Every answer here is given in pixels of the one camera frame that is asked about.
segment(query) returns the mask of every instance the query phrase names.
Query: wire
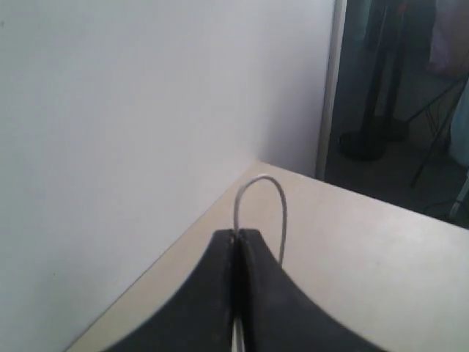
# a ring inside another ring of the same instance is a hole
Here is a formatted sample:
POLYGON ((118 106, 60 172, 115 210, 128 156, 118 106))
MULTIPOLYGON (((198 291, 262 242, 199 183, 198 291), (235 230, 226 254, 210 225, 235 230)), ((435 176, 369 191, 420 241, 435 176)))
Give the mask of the wire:
POLYGON ((270 175, 258 175, 252 179, 250 179, 244 186, 241 186, 238 189, 236 198, 234 200, 234 213, 233 213, 233 223, 234 223, 234 233, 236 236, 239 235, 240 232, 240 203, 241 198, 246 189, 249 186, 256 183, 260 180, 269 180, 272 182, 275 187, 277 188, 278 193, 280 194, 281 199, 281 206, 282 206, 282 225, 281 225, 281 242, 280 242, 280 254, 278 255, 278 263, 282 266, 284 261, 284 253, 285 253, 285 242, 287 241, 287 199, 285 198, 284 189, 281 187, 281 184, 272 176, 270 175))

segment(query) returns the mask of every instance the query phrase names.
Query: table surface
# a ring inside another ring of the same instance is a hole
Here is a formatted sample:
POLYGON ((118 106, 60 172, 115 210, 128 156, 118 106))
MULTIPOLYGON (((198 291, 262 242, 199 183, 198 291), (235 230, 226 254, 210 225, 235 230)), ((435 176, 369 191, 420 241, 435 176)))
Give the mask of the table surface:
MULTIPOLYGON (((188 277, 216 229, 232 228, 235 194, 255 175, 283 186, 284 269, 326 312, 388 351, 469 349, 469 232, 267 164, 254 164, 68 350, 101 351, 158 310, 188 277)), ((261 181, 241 227, 277 255, 281 203, 261 181)))

